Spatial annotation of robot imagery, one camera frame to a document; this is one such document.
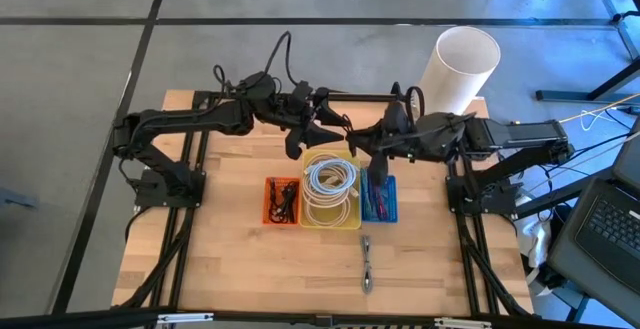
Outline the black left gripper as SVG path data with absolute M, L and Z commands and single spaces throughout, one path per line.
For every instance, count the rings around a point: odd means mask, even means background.
M 296 128 L 302 127 L 309 117 L 311 111 L 309 99 L 312 92 L 313 89 L 307 81 L 300 81 L 291 93 L 276 93 L 272 100 L 269 123 L 283 130 L 293 128 L 285 138 L 285 152 L 290 159 L 298 159 L 301 156 L 301 142 L 307 148 L 311 148 L 344 140 L 342 134 L 316 124 L 310 124 L 304 133 L 301 128 Z

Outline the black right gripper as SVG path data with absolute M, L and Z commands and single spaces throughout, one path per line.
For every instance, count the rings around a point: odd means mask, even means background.
M 370 181 L 373 184 L 384 184 L 388 176 L 388 159 L 393 159 L 395 151 L 400 150 L 406 155 L 412 150 L 412 146 L 419 143 L 419 136 L 411 120 L 412 132 L 409 134 L 385 133 L 381 126 L 371 126 L 359 130 L 351 130 L 347 133 L 347 143 L 352 156 L 357 151 L 364 151 L 371 156 L 367 168 Z

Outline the blue plastic basket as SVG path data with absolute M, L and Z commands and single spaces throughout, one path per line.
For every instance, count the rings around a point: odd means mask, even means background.
M 363 222 L 397 223 L 398 201 L 396 178 L 388 176 L 383 186 L 370 183 L 367 167 L 360 169 L 360 209 Z

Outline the yellow translucent plastic bin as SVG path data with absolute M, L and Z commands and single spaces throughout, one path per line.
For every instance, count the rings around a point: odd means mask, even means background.
M 349 151 L 328 149 L 307 150 L 302 159 L 300 225 L 313 229 L 359 229 L 359 159 Z

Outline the orange plastic basket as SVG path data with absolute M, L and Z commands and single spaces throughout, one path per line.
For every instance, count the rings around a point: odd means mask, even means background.
M 297 225 L 299 223 L 300 179 L 267 177 L 264 185 L 262 223 Z

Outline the white plastic bag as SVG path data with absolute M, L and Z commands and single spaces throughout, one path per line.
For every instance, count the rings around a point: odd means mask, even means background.
M 548 256 L 552 239 L 550 209 L 524 217 L 514 222 L 520 253 L 530 268 L 543 264 Z

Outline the black metal stand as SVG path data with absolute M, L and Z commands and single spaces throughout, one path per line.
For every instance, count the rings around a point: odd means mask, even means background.
M 640 105 L 640 94 L 619 94 L 618 91 L 640 77 L 640 49 L 633 43 L 630 35 L 623 27 L 624 20 L 628 17 L 640 18 L 640 0 L 632 0 L 635 10 L 620 12 L 616 9 L 612 0 L 602 0 L 605 8 L 611 16 L 610 23 L 617 30 L 631 62 L 621 71 L 610 77 L 597 88 L 589 92 L 538 90 L 535 98 L 538 101 L 547 102 L 571 102 L 571 103 L 604 103 L 628 102 L 631 105 Z

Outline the grey laptop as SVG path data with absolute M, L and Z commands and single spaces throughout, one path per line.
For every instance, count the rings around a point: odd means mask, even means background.
M 581 191 L 547 263 L 640 329 L 640 117 L 611 177 Z

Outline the grey floor object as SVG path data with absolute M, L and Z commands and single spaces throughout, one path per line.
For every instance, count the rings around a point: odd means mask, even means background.
M 12 204 L 27 208 L 35 208 L 38 205 L 38 199 L 0 187 L 0 207 Z

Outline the black rail with silver brackets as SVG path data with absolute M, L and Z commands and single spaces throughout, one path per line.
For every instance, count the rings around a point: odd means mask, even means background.
M 618 329 L 610 326 L 544 320 L 536 316 L 478 314 L 468 317 L 295 314 L 234 311 L 178 312 L 170 307 L 125 308 L 0 318 L 0 329 L 131 329 L 154 324 L 215 321 L 340 326 L 415 326 L 427 329 Z

